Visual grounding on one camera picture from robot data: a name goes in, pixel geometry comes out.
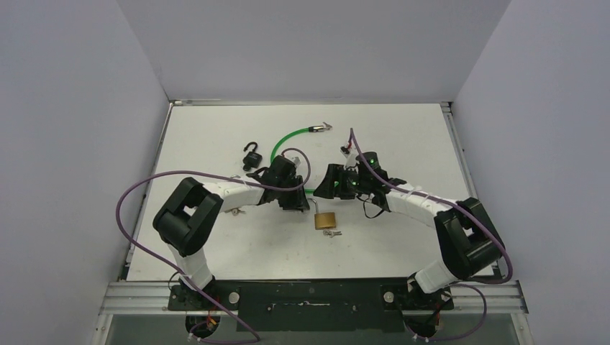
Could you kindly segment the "brass padlock keys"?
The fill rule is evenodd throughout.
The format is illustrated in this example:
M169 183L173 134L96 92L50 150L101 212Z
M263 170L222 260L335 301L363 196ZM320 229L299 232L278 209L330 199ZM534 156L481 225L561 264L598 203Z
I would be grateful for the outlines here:
M325 229L323 231L323 235L325 235L325 236L327 236L329 238L333 238L335 236L341 236L342 232L341 231L334 231L334 230L331 230L331 229Z

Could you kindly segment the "black padlock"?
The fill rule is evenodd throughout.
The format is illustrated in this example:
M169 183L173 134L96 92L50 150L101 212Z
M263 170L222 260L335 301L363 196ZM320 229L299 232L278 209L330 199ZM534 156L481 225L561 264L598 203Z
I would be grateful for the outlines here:
M245 152L246 155L242 159L242 169L245 172L249 172L251 169L259 168L263 156L257 153L257 149L257 142L249 142L243 148L243 152Z

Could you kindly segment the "green cable lock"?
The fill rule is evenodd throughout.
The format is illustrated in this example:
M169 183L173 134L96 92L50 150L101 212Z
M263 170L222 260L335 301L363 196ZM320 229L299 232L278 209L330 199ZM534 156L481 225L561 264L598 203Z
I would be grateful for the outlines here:
M333 126L332 130L323 132L322 127L324 122L325 121L321 124L299 128L285 134L276 142L269 155L269 163L272 163L276 156L282 153L284 149L288 149L288 144L294 143L294 138L296 137L297 143L293 147L305 151L310 159L312 167L312 176L304 188L307 196L313 196L315 188L323 177L322 169L326 168L329 163L330 149L327 148L327 141L322 140L321 137L322 135L327 135L329 132L332 132Z

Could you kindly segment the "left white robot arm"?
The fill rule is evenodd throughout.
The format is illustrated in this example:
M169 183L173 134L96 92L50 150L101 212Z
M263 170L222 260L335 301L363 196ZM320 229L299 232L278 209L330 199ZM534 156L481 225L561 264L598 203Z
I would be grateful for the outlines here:
M170 247L188 287L187 301L203 310L214 302L214 279L206 262L204 245L221 213L244 206L277 201L283 210L307 211L309 202L297 173L298 157L278 155L262 172L252 172L238 183L203 184L184 178L155 215L152 226Z

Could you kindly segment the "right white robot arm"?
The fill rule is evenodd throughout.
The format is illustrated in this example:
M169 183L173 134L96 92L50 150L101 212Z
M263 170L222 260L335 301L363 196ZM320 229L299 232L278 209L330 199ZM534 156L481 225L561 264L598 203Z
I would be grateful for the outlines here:
M405 180L390 178L376 152L356 156L352 166L328 165L313 194L342 200L367 196L382 211L408 216L435 230L440 258L414 273L406 289L408 302L415 308L427 307L438 290L472 279L505 251L478 199L446 201L415 191Z

